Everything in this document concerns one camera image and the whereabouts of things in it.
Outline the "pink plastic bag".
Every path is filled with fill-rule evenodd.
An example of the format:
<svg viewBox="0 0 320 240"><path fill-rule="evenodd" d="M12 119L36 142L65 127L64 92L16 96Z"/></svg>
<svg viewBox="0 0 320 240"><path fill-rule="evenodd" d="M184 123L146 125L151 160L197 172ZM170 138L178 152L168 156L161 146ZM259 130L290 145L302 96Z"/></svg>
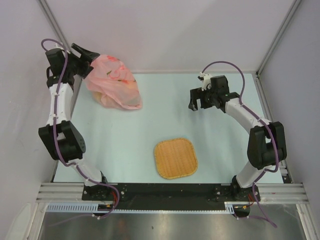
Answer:
<svg viewBox="0 0 320 240"><path fill-rule="evenodd" d="M143 106L138 83L129 68L118 58L97 57L93 70L84 79L93 99L105 108L138 110Z"/></svg>

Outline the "woven bamboo tray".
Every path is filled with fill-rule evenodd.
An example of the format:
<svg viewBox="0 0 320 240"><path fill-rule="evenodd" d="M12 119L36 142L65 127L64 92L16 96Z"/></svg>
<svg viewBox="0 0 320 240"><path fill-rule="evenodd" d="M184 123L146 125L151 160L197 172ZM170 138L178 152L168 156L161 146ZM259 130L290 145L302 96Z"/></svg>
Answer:
<svg viewBox="0 0 320 240"><path fill-rule="evenodd" d="M167 180L193 175L198 169L196 151L186 138L174 138L159 142L154 148L158 174Z"/></svg>

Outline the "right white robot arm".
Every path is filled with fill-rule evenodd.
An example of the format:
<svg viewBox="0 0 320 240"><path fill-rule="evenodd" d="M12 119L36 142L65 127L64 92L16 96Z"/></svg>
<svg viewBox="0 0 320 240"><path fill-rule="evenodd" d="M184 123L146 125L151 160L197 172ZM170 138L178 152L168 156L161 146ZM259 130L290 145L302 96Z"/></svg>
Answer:
<svg viewBox="0 0 320 240"><path fill-rule="evenodd" d="M202 86L190 90L188 108L216 107L235 119L248 133L248 162L239 174L232 178L228 196L237 201L255 196L254 184L266 172L275 173L279 163L287 157L284 126L260 117L242 100L242 94L230 92L226 76L201 73L198 79Z"/></svg>

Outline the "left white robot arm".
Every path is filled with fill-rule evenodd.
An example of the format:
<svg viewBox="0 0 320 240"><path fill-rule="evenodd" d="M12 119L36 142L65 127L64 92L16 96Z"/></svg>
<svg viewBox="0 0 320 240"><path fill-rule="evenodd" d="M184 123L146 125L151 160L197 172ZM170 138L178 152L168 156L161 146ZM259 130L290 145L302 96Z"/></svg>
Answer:
<svg viewBox="0 0 320 240"><path fill-rule="evenodd" d="M71 122L75 76L85 78L94 69L91 64L99 53L75 43L71 48L80 55L62 46L45 52L49 62L46 85L51 97L50 112L45 126L38 129L38 135L53 160L74 169L82 177L82 200L105 201L112 198L112 190L104 174L84 160L85 140Z"/></svg>

